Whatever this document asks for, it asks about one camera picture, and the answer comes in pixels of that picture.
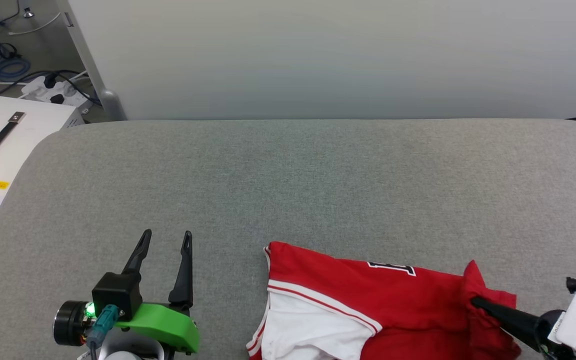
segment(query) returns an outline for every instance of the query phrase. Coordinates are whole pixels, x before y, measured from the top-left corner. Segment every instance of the white stripe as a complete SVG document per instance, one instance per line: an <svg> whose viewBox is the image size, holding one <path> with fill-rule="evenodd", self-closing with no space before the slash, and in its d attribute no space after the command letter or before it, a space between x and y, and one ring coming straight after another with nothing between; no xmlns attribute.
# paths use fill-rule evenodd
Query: white stripe
<svg viewBox="0 0 576 360"><path fill-rule="evenodd" d="M263 248L263 255L265 255L265 260L268 262L268 271L270 271L270 256L268 255L269 252L270 252L270 249L268 248L268 246ZM259 338L259 340L258 340L258 337L259 337L259 332L261 332L261 329L263 328L264 324L266 323L266 317L268 316L268 310L270 310L270 296L268 296L267 300L265 301L265 311L263 312L263 317L261 318L261 323L259 324L259 327L256 328L256 331L252 335L252 340L246 344L246 349L248 349L256 341L256 345L254 346L254 348L252 350L248 351L250 356L253 356L257 351L259 351L259 348L261 347L261 337Z"/></svg>
<svg viewBox="0 0 576 360"><path fill-rule="evenodd" d="M273 286L273 287L277 287L277 288L281 288L281 289L293 291L293 292L281 291L278 289L272 289L271 287L268 287L268 292L274 292L277 294L284 294L287 296L296 297L298 299L306 301L309 304L316 305L320 308L328 310L329 312L334 312L334 313L337 313L337 314L342 315L342 316L346 316L346 315L336 311L335 309L338 309L341 312L344 312L346 314L353 315L353 316L347 316L348 319L353 319L354 321L357 321L360 324L363 324L364 326L369 328L370 331L372 331L373 335L375 334L375 329L377 329L377 333L379 333L382 330L382 324L380 324L376 320L366 316L365 314L363 314L357 310L354 310L354 309L344 305L340 301L337 301L330 296L326 296L320 292L308 289L308 287L304 287L304 286L297 285L297 284L291 284L290 282L277 281L277 280L268 280L268 285ZM331 308L325 307L325 306L321 305L320 303L318 303L317 301L312 301L312 300L309 300L308 298L299 296L298 294L295 294L294 292L298 292L299 294L302 294L304 296L307 296L307 297L313 298L315 300L321 301L325 305L329 305Z"/></svg>

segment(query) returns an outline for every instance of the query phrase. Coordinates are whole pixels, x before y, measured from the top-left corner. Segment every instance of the gray fabric table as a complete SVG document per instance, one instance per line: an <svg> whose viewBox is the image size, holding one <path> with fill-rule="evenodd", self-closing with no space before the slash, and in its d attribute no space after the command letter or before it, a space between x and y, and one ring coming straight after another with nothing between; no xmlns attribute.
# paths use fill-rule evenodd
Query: gray fabric table
<svg viewBox="0 0 576 360"><path fill-rule="evenodd" d="M54 343L55 312L121 271L146 228L145 301L166 301L183 234L194 235L202 360L247 358L272 240L454 274L474 259L520 309L565 308L576 121L127 121L57 132L0 209L0 359L80 355Z"/></svg>

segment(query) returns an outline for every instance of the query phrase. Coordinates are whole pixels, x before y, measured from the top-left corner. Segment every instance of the red jersey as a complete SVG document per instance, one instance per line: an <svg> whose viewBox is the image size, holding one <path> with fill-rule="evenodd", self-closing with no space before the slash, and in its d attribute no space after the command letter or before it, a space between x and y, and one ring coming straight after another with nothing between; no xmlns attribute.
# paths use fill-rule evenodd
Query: red jersey
<svg viewBox="0 0 576 360"><path fill-rule="evenodd" d="M480 296L514 308L516 296L487 289L474 261L464 276L336 259L281 242L265 249L268 301L247 344L252 360L514 360L520 350Z"/></svg>

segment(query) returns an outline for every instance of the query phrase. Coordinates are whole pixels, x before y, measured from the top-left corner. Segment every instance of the white box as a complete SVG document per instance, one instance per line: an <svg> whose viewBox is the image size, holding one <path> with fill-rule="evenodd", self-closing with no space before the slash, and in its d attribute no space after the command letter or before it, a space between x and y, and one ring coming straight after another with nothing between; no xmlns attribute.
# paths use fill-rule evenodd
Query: white box
<svg viewBox="0 0 576 360"><path fill-rule="evenodd" d="M40 141L61 129L84 124L77 107L0 96L0 133L18 112L23 113L19 123L0 142L0 205Z"/></svg>

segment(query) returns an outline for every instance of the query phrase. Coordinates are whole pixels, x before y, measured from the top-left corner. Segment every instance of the white wall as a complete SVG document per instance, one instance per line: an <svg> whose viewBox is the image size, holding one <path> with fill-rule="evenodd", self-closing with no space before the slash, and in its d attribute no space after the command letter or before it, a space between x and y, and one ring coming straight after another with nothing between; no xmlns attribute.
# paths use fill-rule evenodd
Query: white wall
<svg viewBox="0 0 576 360"><path fill-rule="evenodd" d="M576 0L69 3L129 119L576 117Z"/></svg>

